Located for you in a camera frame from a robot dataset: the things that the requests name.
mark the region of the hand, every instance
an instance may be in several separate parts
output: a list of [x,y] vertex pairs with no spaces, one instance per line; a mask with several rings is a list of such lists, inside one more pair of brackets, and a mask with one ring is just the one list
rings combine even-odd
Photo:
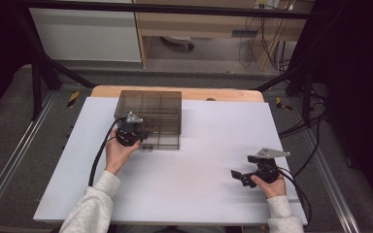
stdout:
[[125,147],[121,145],[117,139],[115,139],[116,134],[116,129],[111,131],[111,140],[108,141],[107,145],[105,146],[107,153],[107,166],[105,170],[115,175],[128,161],[132,152],[137,150],[141,144],[141,141],[137,141],[132,147]]
[[262,190],[265,192],[266,198],[287,195],[286,182],[284,181],[284,176],[281,173],[277,180],[272,183],[266,183],[256,175],[252,175],[251,180],[262,188]]

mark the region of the white sweater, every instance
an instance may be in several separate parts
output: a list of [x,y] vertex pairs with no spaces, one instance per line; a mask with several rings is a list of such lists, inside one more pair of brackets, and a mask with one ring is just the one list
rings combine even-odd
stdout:
[[[114,174],[104,171],[96,185],[86,189],[85,196],[66,217],[60,232],[107,232],[114,207],[112,198],[119,185],[120,180]],[[286,196],[267,201],[271,209],[268,220],[271,233],[304,232],[301,219],[293,214]]]

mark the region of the metal frame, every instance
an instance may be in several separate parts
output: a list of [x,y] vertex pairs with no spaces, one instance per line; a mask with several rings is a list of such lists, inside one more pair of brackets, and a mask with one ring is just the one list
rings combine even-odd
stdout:
[[26,35],[29,47],[32,48],[30,56],[33,60],[34,79],[34,115],[33,119],[41,112],[42,97],[40,79],[43,78],[49,89],[60,89],[62,82],[55,71],[63,73],[74,81],[86,86],[95,87],[97,84],[88,82],[64,66],[52,60],[45,52],[39,35],[25,16],[25,10],[29,8],[60,9],[60,10],[84,10],[104,12],[133,12],[133,13],[158,13],[158,14],[183,14],[183,15],[207,15],[229,17],[273,17],[273,18],[297,18],[297,19],[326,19],[328,13],[294,12],[285,10],[260,10],[260,9],[236,9],[218,7],[172,6],[154,4],[123,4],[123,3],[97,3],[76,1],[53,0],[17,0],[9,4],[9,12],[17,19],[23,33]]

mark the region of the gray floor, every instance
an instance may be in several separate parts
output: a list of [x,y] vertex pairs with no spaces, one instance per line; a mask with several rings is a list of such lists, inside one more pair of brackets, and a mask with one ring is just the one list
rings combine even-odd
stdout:
[[[254,62],[249,68],[240,64],[240,62],[248,64],[251,59],[248,54],[248,42],[244,41],[241,45],[239,40],[200,39],[194,40],[194,44],[195,49],[188,50],[184,46],[172,45],[155,38],[147,68],[140,68],[139,65],[138,67],[134,65],[125,67],[120,64],[103,68],[107,69],[104,71],[99,71],[96,67],[88,71],[81,66],[77,68],[79,69],[77,73],[90,81],[101,84],[237,89],[256,87],[278,75],[278,72],[272,69],[259,72]],[[239,48],[247,51],[242,51],[241,58],[238,58]],[[90,94],[89,89],[82,90],[74,107],[68,109],[66,104],[73,91],[68,86],[75,86],[75,84],[64,77],[62,80],[68,83],[64,85],[66,88],[56,92],[55,100],[42,127],[0,199],[0,226],[28,229],[56,227],[56,225],[36,222],[32,217],[38,206],[37,199],[45,191],[85,97]],[[281,83],[273,90],[264,93],[265,101],[270,104],[279,132],[298,122],[294,111],[276,107],[277,96],[282,97],[286,104],[300,101],[298,98],[291,98],[289,101],[283,93],[285,86]],[[317,106],[313,114],[322,110],[321,106]],[[30,123],[31,116],[30,70],[21,69],[16,73],[15,80],[0,101],[0,172]],[[320,149],[325,155],[325,160],[360,230],[373,232],[373,191],[359,170],[347,167],[346,157],[330,122],[322,122],[320,135]],[[311,152],[306,135],[303,133],[293,135],[283,139],[282,144],[284,150],[292,153],[288,159],[289,168],[296,171]],[[313,207],[313,220],[305,230],[307,232],[343,232],[339,217],[314,161],[307,166],[296,181],[307,194]],[[257,230],[258,227],[247,228],[248,232]]]

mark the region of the white table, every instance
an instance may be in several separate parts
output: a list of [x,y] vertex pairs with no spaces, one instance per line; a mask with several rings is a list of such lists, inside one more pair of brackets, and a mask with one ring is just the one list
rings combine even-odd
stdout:
[[[84,195],[93,158],[114,120],[118,98],[89,97],[34,216],[60,222]],[[247,155],[281,150],[265,103],[183,100],[181,149],[135,151],[118,176],[113,223],[256,225],[270,218],[262,190],[243,187],[230,170],[253,172]],[[288,168],[285,158],[277,164]],[[105,153],[95,181],[105,167]],[[287,182],[294,213],[306,217]]]

